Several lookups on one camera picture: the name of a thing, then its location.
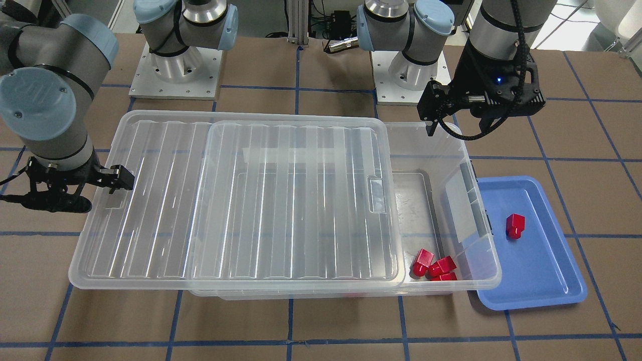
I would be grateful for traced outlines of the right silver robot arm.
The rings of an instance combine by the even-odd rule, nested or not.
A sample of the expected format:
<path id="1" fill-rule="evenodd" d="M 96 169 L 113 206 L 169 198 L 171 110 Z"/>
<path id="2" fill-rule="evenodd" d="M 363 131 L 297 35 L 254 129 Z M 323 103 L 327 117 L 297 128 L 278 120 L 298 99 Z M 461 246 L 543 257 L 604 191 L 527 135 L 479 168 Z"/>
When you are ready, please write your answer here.
<path id="1" fill-rule="evenodd" d="M 197 48 L 229 50 L 238 34 L 238 8 L 227 1 L 135 1 L 154 68 L 175 81 L 172 60 L 187 59 L 183 76 L 197 73 Z M 87 213 L 87 184 L 110 191 L 134 188 L 121 165 L 104 167 L 83 122 L 119 43 L 112 30 L 85 14 L 69 14 L 54 28 L 42 27 L 21 3 L 2 1 L 2 121 L 32 153 L 24 195 L 2 201 L 51 213 Z"/>

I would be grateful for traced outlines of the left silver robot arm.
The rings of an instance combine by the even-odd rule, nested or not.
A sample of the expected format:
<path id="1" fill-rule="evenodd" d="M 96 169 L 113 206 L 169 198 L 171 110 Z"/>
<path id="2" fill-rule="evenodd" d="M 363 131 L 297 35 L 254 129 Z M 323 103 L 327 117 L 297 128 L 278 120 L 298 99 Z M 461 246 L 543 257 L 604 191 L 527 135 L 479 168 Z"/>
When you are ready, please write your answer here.
<path id="1" fill-rule="evenodd" d="M 441 1 L 364 1 L 356 10 L 360 48 L 395 51 L 390 75 L 422 91 L 417 112 L 463 141 L 495 131 L 509 117 L 532 116 L 546 104 L 531 45 L 555 1 L 483 1 L 449 84 L 430 76 L 456 25 Z"/>

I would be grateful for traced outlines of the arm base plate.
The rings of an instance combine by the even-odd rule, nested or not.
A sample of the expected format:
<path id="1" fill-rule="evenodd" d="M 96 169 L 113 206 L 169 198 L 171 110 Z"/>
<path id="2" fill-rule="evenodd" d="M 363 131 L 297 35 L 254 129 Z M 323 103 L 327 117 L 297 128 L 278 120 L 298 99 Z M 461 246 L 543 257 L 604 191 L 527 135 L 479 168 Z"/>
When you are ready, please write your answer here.
<path id="1" fill-rule="evenodd" d="M 380 105 L 416 106 L 427 82 L 451 82 L 443 53 L 429 66 L 411 63 L 400 51 L 372 51 L 371 60 Z"/>
<path id="2" fill-rule="evenodd" d="M 137 99 L 215 100 L 222 50 L 190 47 L 175 57 L 151 54 L 146 44 L 129 94 Z"/>

